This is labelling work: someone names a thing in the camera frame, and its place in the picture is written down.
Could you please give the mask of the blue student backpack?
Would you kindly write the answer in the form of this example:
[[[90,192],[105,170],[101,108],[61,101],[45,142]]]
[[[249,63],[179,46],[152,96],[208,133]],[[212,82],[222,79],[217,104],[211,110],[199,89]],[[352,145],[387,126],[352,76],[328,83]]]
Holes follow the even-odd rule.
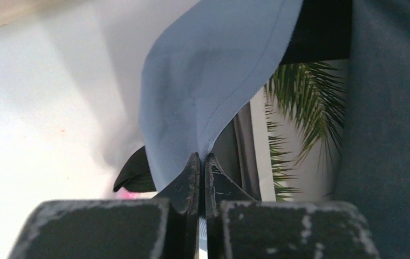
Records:
[[[139,125],[157,190],[218,136],[294,53],[325,39],[350,59],[334,198],[364,212],[383,258],[410,258],[410,1],[199,1],[156,40]]]

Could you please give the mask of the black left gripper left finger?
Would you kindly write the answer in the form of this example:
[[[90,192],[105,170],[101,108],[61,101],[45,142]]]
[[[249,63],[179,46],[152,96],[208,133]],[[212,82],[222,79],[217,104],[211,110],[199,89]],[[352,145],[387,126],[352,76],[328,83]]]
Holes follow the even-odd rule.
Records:
[[[41,203],[10,258],[198,258],[200,159],[151,199]]]

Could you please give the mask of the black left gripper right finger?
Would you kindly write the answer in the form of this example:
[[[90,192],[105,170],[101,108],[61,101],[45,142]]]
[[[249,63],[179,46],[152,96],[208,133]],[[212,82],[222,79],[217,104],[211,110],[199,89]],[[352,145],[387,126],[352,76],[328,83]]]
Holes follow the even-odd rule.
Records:
[[[209,258],[379,258],[363,214],[340,201],[261,202],[206,159]]]

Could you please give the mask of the beige snap wallet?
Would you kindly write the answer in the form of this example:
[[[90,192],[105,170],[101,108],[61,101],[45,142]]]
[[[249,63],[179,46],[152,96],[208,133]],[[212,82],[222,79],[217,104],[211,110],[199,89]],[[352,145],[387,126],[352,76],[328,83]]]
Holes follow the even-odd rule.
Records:
[[[0,0],[0,27],[37,11],[62,3],[64,0]]]

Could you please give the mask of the white palm leaf book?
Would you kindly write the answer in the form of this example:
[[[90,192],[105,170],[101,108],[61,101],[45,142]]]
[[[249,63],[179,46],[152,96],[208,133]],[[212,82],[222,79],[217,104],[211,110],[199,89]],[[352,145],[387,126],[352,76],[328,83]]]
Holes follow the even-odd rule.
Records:
[[[262,201],[332,195],[346,110],[345,59],[280,65],[248,103]]]

